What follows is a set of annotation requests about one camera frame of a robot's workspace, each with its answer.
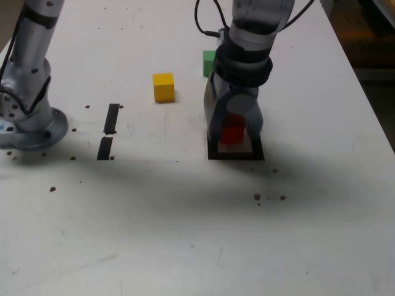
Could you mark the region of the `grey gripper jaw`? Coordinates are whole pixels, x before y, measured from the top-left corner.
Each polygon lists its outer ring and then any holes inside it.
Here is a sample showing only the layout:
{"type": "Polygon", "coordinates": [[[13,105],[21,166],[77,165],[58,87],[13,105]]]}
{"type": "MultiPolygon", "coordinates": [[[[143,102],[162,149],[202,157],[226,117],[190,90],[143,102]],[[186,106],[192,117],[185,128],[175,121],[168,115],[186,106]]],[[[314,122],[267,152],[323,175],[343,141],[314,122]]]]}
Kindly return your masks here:
{"type": "Polygon", "coordinates": [[[227,102],[229,113],[239,115],[246,122],[246,131],[250,138],[258,138],[263,127],[263,116],[260,110],[257,96],[245,93],[235,94],[227,102]]]}
{"type": "Polygon", "coordinates": [[[218,142],[222,136],[222,125],[228,114],[229,99],[229,84],[216,73],[211,73],[204,93],[204,113],[207,134],[212,142],[218,142]]]}

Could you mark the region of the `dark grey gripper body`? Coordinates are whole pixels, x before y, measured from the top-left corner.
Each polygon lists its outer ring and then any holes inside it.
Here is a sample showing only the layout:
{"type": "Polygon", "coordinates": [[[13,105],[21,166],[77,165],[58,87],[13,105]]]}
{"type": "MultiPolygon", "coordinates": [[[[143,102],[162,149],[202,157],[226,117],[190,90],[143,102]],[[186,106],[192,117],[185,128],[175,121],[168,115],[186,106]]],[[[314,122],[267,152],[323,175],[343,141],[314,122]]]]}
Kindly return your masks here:
{"type": "Polygon", "coordinates": [[[215,78],[215,102],[229,102],[235,97],[247,97],[257,100],[259,90],[257,88],[246,88],[215,78]]]}

